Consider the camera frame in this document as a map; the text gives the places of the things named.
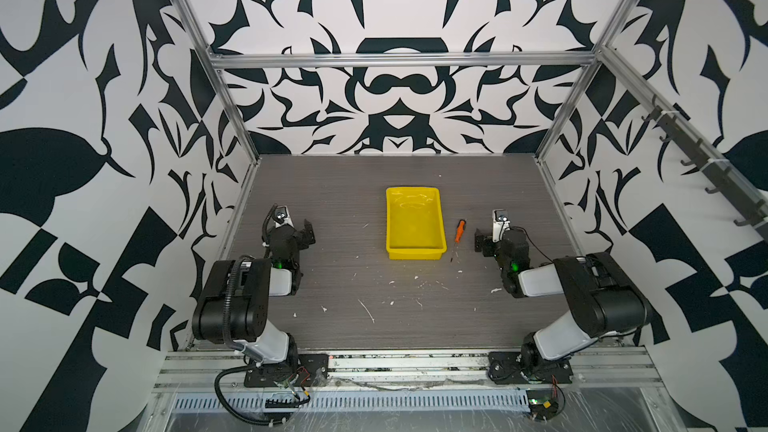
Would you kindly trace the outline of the orange handled screwdriver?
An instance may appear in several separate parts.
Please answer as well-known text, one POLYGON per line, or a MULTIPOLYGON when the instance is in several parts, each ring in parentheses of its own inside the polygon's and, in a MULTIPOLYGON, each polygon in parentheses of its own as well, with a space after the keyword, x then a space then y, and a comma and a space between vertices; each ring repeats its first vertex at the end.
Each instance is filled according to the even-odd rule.
POLYGON ((450 257, 450 261, 451 262, 453 262, 458 257, 458 248, 459 248, 459 245, 461 244, 462 238, 463 238, 463 236, 465 234, 466 224, 467 224, 467 222, 466 222, 465 219, 460 219, 458 221, 457 227, 455 229, 453 246, 452 246, 452 253, 451 253, 451 257, 450 257))

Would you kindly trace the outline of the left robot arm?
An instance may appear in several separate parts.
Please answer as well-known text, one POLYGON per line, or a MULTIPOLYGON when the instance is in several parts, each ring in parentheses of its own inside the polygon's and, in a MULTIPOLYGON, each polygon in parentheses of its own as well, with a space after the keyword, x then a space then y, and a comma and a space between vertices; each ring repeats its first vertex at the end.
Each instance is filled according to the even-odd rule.
POLYGON ((309 221, 285 220, 264 235, 266 255, 243 255, 212 266, 192 316, 197 340, 224 345, 259 367, 298 362, 295 339, 269 319, 269 300, 294 296, 303 278, 300 252, 316 243, 309 221))

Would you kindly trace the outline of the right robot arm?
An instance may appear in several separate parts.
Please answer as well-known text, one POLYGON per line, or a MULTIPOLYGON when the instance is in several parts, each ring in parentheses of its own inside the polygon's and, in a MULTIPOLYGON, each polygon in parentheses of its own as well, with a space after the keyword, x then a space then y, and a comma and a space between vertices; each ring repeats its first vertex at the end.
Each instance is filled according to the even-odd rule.
POLYGON ((572 355, 605 337, 632 335, 648 325, 652 307, 606 252, 565 256, 530 266, 529 243, 519 229, 501 234, 477 230, 474 249, 496 261, 503 289, 515 298, 561 295, 568 311, 528 334, 512 370, 538 379, 564 368, 572 355))

